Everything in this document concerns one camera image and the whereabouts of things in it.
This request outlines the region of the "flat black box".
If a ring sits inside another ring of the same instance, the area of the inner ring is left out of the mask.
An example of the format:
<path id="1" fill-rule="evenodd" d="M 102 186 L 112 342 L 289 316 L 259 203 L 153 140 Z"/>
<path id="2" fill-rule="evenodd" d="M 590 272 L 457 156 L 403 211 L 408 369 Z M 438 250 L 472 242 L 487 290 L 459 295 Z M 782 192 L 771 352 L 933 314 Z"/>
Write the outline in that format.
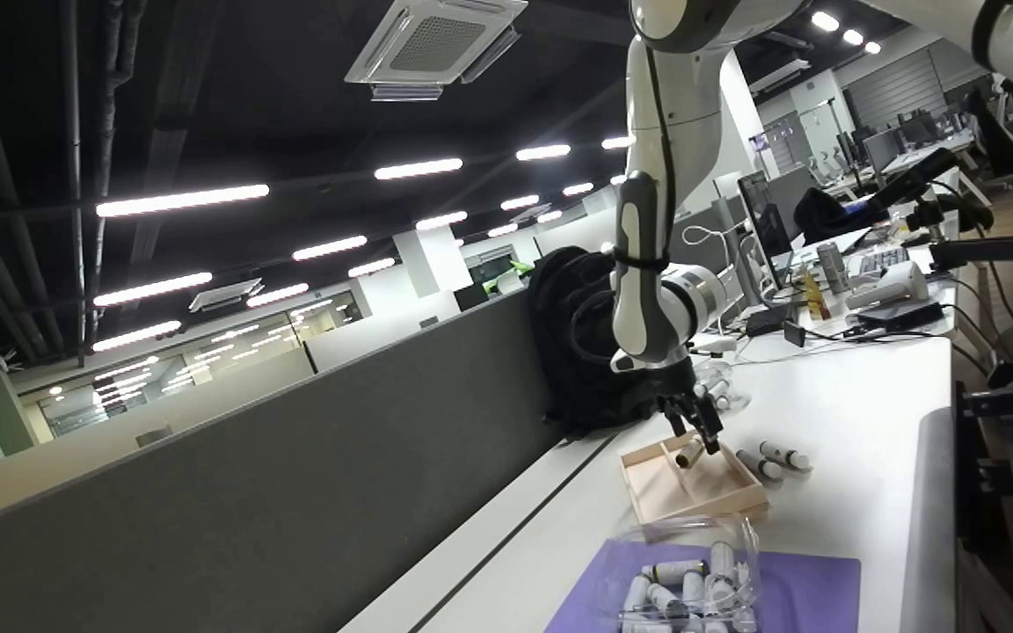
<path id="1" fill-rule="evenodd" d="M 887 333 L 912 331 L 944 317 L 944 308 L 934 301 L 904 301 L 856 313 L 856 323 L 868 330 Z"/>

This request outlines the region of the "small grey white bottle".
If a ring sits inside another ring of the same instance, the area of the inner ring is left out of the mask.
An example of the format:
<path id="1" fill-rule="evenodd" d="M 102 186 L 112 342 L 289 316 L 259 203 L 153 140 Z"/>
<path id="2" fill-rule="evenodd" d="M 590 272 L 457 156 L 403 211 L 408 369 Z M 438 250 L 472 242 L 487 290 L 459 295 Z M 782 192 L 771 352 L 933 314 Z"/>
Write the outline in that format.
<path id="1" fill-rule="evenodd" d="M 812 469 L 811 457 L 800 450 L 784 447 L 779 442 L 761 441 L 759 450 L 767 460 L 792 471 L 808 472 Z"/>
<path id="2" fill-rule="evenodd" d="M 771 458 L 767 458 L 760 453 L 753 453 L 752 450 L 744 449 L 737 450 L 735 456 L 755 477 L 771 482 L 783 481 L 783 466 L 771 460 Z"/>

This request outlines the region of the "wooden tray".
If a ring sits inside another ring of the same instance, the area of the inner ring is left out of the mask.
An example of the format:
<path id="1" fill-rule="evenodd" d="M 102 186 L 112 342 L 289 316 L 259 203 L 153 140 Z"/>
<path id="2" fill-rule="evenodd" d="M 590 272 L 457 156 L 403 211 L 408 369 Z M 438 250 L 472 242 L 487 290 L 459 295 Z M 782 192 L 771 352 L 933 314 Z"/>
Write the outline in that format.
<path id="1" fill-rule="evenodd" d="M 767 512 L 763 484 L 720 445 L 716 455 L 704 454 L 688 471 L 676 466 L 674 456 L 696 432 L 667 438 L 620 456 L 624 486 L 632 512 L 640 524 L 682 517 Z"/>

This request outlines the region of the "black backpack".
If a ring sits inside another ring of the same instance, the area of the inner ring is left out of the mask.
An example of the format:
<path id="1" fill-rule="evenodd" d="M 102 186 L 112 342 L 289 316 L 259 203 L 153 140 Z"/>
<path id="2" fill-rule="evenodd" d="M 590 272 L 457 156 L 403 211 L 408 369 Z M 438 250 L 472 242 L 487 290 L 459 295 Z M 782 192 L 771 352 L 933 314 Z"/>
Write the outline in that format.
<path id="1" fill-rule="evenodd" d="M 527 285 L 532 339 L 550 408 L 545 420 L 568 440 L 626 427 L 660 411 L 644 369 L 617 373 L 616 292 L 611 275 L 623 257 L 562 247 L 540 258 Z"/>

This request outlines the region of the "black power brick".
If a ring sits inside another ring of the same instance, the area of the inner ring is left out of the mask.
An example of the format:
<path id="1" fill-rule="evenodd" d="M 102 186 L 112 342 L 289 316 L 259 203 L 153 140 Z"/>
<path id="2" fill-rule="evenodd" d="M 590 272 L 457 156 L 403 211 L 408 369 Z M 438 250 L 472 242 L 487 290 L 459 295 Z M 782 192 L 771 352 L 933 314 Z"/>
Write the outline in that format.
<path id="1" fill-rule="evenodd" d="M 783 331 L 785 322 L 792 322 L 795 315 L 796 310 L 792 306 L 773 306 L 763 311 L 755 311 L 745 319 L 744 335 L 749 339 L 755 339 Z"/>

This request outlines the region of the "purple mat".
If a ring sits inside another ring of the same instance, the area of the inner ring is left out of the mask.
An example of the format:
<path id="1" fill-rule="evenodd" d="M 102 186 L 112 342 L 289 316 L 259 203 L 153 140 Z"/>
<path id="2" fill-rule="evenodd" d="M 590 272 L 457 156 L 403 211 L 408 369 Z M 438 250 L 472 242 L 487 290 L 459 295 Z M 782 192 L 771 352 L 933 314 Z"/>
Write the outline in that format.
<path id="1" fill-rule="evenodd" d="M 595 554 L 545 633 L 616 633 L 616 609 L 634 572 L 648 564 L 704 558 L 707 548 L 610 538 Z M 861 564 L 856 558 L 759 554 L 761 633 L 859 633 Z"/>

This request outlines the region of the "yellow bottle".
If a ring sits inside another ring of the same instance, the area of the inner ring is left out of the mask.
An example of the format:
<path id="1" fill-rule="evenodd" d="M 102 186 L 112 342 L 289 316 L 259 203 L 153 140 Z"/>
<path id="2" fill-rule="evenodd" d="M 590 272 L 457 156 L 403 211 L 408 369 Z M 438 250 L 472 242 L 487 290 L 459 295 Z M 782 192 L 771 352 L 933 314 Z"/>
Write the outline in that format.
<path id="1" fill-rule="evenodd" d="M 811 273 L 803 273 L 803 288 L 805 291 L 805 305 L 813 321 L 827 321 L 831 319 L 831 309 L 827 306 L 827 299 L 821 291 L 819 280 Z"/>

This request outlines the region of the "white handheld device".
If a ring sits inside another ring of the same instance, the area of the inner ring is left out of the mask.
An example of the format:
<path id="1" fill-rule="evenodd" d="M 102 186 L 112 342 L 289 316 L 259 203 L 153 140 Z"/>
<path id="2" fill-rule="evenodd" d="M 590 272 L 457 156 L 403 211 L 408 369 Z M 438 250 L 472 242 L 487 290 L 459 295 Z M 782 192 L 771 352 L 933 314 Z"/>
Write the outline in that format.
<path id="1" fill-rule="evenodd" d="M 930 296 L 922 269 L 908 260 L 888 267 L 876 283 L 845 299 L 844 306 L 849 311 L 855 311 L 907 300 L 926 301 Z"/>

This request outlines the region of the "monitor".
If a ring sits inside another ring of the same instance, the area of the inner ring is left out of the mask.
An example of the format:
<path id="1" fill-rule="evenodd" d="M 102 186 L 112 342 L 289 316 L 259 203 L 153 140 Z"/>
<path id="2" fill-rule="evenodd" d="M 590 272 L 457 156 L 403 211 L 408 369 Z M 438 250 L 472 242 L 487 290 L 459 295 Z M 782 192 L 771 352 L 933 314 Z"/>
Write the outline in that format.
<path id="1" fill-rule="evenodd" d="M 737 187 L 747 208 L 748 220 L 753 225 L 764 267 L 776 291 L 784 291 L 791 285 L 795 250 L 779 200 L 772 192 L 770 181 L 760 172 L 742 176 Z"/>

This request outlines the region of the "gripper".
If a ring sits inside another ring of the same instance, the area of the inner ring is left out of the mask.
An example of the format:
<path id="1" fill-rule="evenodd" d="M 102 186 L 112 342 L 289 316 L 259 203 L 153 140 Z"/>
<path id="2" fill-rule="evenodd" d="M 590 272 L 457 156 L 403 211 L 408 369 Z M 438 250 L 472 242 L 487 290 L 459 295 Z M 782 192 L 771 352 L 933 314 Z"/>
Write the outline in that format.
<path id="1" fill-rule="evenodd" d="M 692 363 L 675 363 L 645 370 L 656 404 L 673 436 L 686 436 L 688 424 L 696 430 L 706 454 L 720 452 L 718 436 L 723 429 L 714 400 L 696 394 L 696 373 Z"/>

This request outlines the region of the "keyboard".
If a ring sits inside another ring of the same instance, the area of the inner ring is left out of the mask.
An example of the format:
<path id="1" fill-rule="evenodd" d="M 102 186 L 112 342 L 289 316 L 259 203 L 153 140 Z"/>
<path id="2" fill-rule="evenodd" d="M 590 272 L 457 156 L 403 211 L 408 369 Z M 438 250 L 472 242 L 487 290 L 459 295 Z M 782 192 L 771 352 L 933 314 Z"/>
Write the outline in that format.
<path id="1" fill-rule="evenodd" d="M 863 255 L 859 259 L 856 276 L 883 275 L 885 270 L 893 267 L 893 265 L 905 263 L 905 261 L 908 260 L 909 256 L 907 249 L 905 248 L 878 250 L 876 252 L 869 253 L 869 255 Z"/>

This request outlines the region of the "clear plastic container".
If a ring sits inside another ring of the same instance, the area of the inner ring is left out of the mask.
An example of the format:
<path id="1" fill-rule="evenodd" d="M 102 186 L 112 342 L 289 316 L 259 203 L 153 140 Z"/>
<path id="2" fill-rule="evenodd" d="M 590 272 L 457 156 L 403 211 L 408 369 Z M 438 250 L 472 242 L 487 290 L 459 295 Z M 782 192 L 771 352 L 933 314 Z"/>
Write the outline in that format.
<path id="1" fill-rule="evenodd" d="M 742 515 L 651 522 L 607 543 L 596 604 L 618 633 L 762 633 L 759 538 Z"/>

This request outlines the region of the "office chair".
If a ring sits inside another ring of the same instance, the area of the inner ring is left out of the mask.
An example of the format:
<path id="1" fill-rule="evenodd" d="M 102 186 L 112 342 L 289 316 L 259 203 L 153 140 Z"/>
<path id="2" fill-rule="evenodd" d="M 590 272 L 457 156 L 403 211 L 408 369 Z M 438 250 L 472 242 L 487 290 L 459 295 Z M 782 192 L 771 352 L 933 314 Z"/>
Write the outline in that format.
<path id="1" fill-rule="evenodd" d="M 971 89 L 962 100 L 962 109 L 972 125 L 977 148 L 987 160 L 988 172 L 982 183 L 1013 189 L 1013 137 L 990 112 L 980 89 Z"/>

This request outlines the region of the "ceiling air conditioner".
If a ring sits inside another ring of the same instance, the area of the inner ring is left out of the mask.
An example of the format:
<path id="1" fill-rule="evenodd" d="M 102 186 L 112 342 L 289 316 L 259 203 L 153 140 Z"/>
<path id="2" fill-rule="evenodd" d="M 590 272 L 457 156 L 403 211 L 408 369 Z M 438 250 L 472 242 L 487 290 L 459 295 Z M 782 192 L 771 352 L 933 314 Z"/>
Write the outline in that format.
<path id="1" fill-rule="evenodd" d="M 224 308 L 224 306 L 244 303 L 254 293 L 260 293 L 262 288 L 264 288 L 262 278 L 254 276 L 226 286 L 205 289 L 205 291 L 200 291 L 194 295 L 192 303 L 188 306 L 188 312 L 197 314 Z"/>
<path id="2" fill-rule="evenodd" d="M 475 83 L 520 38 L 527 0 L 395 0 L 343 80 L 374 103 L 433 103 Z"/>

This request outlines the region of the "heap of small bottles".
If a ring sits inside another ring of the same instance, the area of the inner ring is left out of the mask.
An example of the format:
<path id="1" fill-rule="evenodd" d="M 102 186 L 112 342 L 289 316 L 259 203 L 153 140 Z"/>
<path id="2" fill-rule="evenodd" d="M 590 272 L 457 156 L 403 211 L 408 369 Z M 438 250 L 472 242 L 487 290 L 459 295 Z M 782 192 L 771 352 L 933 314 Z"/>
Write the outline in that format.
<path id="1" fill-rule="evenodd" d="M 688 546 L 636 543 L 627 579 L 616 581 L 619 633 L 760 633 L 754 557 L 725 541 Z"/>

